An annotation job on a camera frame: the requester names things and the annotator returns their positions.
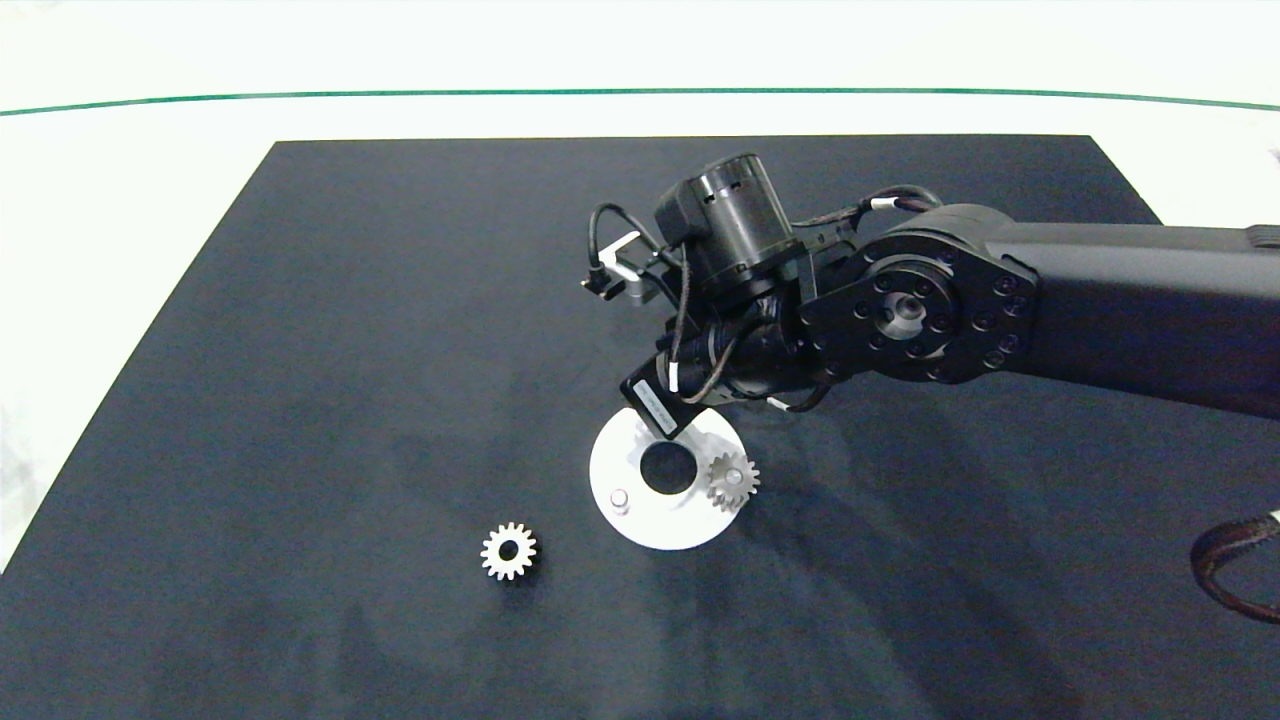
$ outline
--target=black cable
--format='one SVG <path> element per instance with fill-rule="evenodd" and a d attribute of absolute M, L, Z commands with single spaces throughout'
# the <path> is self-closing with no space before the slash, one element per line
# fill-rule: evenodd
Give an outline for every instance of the black cable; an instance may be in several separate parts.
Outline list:
<path fill-rule="evenodd" d="M 605 213 L 613 213 L 622 218 L 628 225 L 631 225 L 637 233 L 640 233 L 640 240 L 653 250 L 654 256 L 660 258 L 669 266 L 676 266 L 676 260 L 671 255 L 671 250 L 663 247 L 657 240 L 649 233 L 644 224 L 635 218 L 631 213 L 627 213 L 625 208 L 616 202 L 602 202 L 591 210 L 591 218 L 586 223 L 586 263 L 588 268 L 591 270 L 603 270 L 604 265 L 600 263 L 600 242 L 598 240 L 598 228 L 600 224 L 600 215 Z"/>
<path fill-rule="evenodd" d="M 653 258 L 649 258 L 648 260 L 645 260 L 644 269 L 648 270 L 649 268 L 657 265 L 658 263 L 666 264 L 667 261 L 662 256 L 654 255 Z"/>
<path fill-rule="evenodd" d="M 809 393 L 809 397 L 804 398 L 803 401 L 795 405 L 787 405 L 786 411 L 808 413 L 814 407 L 817 407 L 818 404 L 822 402 L 822 398 L 827 397 L 828 392 L 831 392 L 831 386 L 818 386 L 813 388 L 813 392 Z"/>
<path fill-rule="evenodd" d="M 671 340 L 672 363 L 680 363 L 677 357 L 680 357 L 680 342 L 685 336 L 685 316 L 689 314 L 689 291 L 691 286 L 692 281 L 689 278 L 689 246 L 685 246 L 680 254 L 680 302 L 676 304 L 676 334 Z M 672 387 L 668 389 L 680 395 L 678 388 Z"/>
<path fill-rule="evenodd" d="M 1222 589 L 1213 575 L 1228 562 L 1254 547 L 1280 537 L 1280 520 L 1263 515 L 1252 520 L 1222 523 L 1196 538 L 1192 546 L 1192 574 L 1196 583 L 1219 605 L 1251 620 L 1280 624 L 1280 606 L 1242 600 Z"/>
<path fill-rule="evenodd" d="M 919 184 L 891 184 L 864 196 L 858 201 L 858 205 L 850 205 L 847 208 L 841 208 L 835 213 L 827 213 L 800 220 L 799 223 L 791 223 L 791 227 L 812 228 L 817 225 L 826 225 L 828 223 L 837 223 L 840 220 L 851 220 L 854 229 L 858 229 L 858 223 L 861 220 L 863 215 L 872 211 L 872 200 L 882 197 L 897 197 L 897 202 L 895 202 L 895 205 L 902 210 L 913 213 L 923 213 L 925 210 L 942 206 L 942 199 L 938 193 L 927 187 L 922 187 Z"/>
<path fill-rule="evenodd" d="M 678 397 L 681 402 L 685 402 L 686 405 L 698 405 L 708 395 L 710 395 L 712 389 L 716 388 L 716 383 L 719 382 L 721 375 L 724 373 L 724 368 L 728 365 L 728 359 L 733 355 L 733 350 L 737 348 L 737 343 L 741 342 L 748 333 L 759 327 L 760 323 L 762 320 L 759 319 L 753 320 L 742 325 L 741 329 L 733 333 L 733 340 L 728 341 L 728 345 L 724 346 L 724 352 L 722 352 L 719 359 L 716 360 L 716 366 L 712 368 L 712 374 L 708 375 L 707 382 L 703 383 L 703 387 L 700 387 L 698 392 L 692 395 L 692 397 L 685 397 L 678 392 L 676 393 L 676 397 Z"/>

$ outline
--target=cylindrical motor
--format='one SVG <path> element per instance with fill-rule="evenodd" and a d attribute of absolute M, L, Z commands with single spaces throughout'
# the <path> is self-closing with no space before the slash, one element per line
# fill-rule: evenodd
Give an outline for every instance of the cylindrical motor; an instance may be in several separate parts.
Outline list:
<path fill-rule="evenodd" d="M 676 183 L 654 215 L 668 243 L 685 243 L 692 287 L 719 307 L 772 290 L 778 265 L 803 250 L 751 154 Z"/>

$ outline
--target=metal gear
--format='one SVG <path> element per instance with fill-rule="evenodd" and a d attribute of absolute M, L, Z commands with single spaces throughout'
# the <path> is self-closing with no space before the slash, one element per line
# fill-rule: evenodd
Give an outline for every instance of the metal gear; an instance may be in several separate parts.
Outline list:
<path fill-rule="evenodd" d="M 502 546 L 508 542 L 516 546 L 516 551 L 504 559 Z M 489 539 L 484 541 L 484 551 L 480 553 L 480 557 L 484 557 L 481 568 L 486 568 L 489 575 L 499 580 L 515 580 L 516 575 L 524 575 L 525 569 L 534 564 L 534 556 L 538 555 L 535 543 L 538 538 L 525 528 L 524 523 L 498 525 L 497 530 L 489 532 Z"/>
<path fill-rule="evenodd" d="M 741 507 L 760 486 L 760 471 L 755 462 L 739 452 L 726 452 L 707 468 L 710 482 L 707 497 L 712 503 L 731 512 Z"/>

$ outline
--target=green line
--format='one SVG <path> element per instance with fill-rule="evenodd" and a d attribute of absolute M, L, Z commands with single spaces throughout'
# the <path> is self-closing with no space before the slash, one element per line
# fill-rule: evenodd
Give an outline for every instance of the green line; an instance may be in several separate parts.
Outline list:
<path fill-rule="evenodd" d="M 93 110 L 125 105 L 159 105 L 164 102 L 206 102 L 211 100 L 274 100 L 282 97 L 475 97 L 495 95 L 1014 95 L 1024 97 L 1084 97 L 1089 100 L 1130 100 L 1174 105 L 1202 105 L 1239 110 L 1280 111 L 1280 105 L 1235 102 L 1231 100 L 1198 100 L 1162 95 L 1125 95 L 1123 92 L 1078 92 L 1071 90 L 1010 90 L 982 87 L 602 87 L 543 90 L 316 90 L 302 92 L 228 92 L 221 95 L 177 95 L 172 97 L 140 97 L 106 100 L 76 105 L 19 108 L 0 110 L 5 115 L 32 115 L 63 110 Z"/>

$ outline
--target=label sticker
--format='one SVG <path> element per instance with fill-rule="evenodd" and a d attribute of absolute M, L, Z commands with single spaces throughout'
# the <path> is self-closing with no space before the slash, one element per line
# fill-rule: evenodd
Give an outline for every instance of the label sticker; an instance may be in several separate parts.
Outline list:
<path fill-rule="evenodd" d="M 671 413 L 667 413 L 667 406 L 658 400 L 658 395 L 653 392 L 646 380 L 637 382 L 631 386 L 631 389 L 636 391 L 636 397 L 640 398 L 640 402 L 644 402 L 645 410 L 653 415 L 654 421 L 658 423 L 663 433 L 671 433 L 671 430 L 676 429 L 676 420 L 671 418 Z"/>

